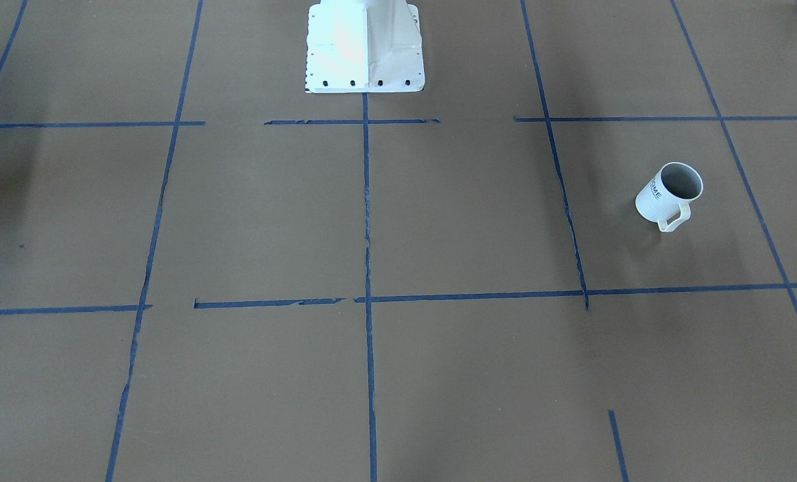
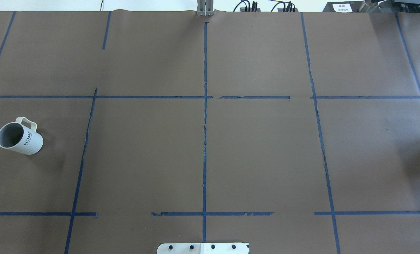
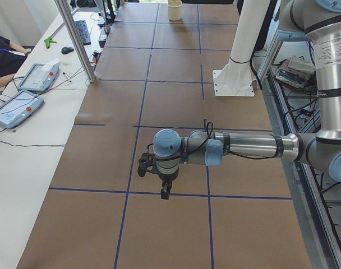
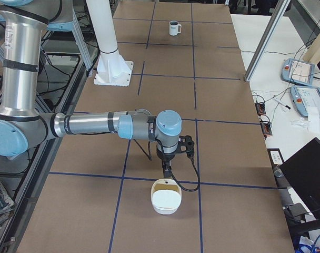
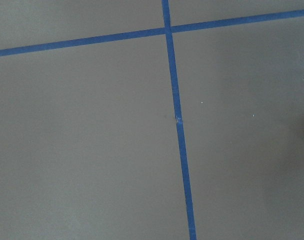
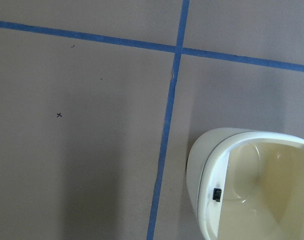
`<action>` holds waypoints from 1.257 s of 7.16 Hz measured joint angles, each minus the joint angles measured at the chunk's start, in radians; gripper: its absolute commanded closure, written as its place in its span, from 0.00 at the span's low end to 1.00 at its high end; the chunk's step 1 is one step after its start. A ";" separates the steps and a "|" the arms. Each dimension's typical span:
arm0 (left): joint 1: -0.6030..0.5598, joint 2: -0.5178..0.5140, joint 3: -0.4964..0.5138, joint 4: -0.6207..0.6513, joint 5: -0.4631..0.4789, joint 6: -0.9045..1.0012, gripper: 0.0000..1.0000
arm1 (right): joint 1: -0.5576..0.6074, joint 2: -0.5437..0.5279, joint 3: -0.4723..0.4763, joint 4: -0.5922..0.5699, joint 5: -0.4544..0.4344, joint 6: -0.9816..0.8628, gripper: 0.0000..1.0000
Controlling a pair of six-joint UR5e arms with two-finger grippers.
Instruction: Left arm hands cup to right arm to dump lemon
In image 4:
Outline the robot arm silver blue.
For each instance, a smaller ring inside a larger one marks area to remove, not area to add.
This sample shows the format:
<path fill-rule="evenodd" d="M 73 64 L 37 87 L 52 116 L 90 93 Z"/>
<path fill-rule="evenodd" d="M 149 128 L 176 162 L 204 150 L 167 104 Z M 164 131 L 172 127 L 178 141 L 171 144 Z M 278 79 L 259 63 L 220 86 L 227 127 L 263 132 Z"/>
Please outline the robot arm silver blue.
<path fill-rule="evenodd" d="M 182 121 L 172 110 L 65 115 L 35 109 L 42 31 L 72 22 L 72 1 L 1 1 L 5 53 L 0 104 L 0 155 L 12 157 L 46 140 L 65 135 L 116 133 L 123 139 L 157 143 L 163 165 L 179 153 Z"/>

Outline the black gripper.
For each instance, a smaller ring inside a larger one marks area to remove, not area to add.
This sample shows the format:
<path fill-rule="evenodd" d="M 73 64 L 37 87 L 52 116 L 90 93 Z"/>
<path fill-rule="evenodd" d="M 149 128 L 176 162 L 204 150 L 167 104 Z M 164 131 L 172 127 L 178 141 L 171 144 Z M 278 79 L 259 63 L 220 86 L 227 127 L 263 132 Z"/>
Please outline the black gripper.
<path fill-rule="evenodd" d="M 175 154 L 173 153 L 162 153 L 160 150 L 157 150 L 157 156 L 162 161 L 162 168 L 163 169 L 169 169 L 171 166 L 171 160 L 175 158 Z"/>

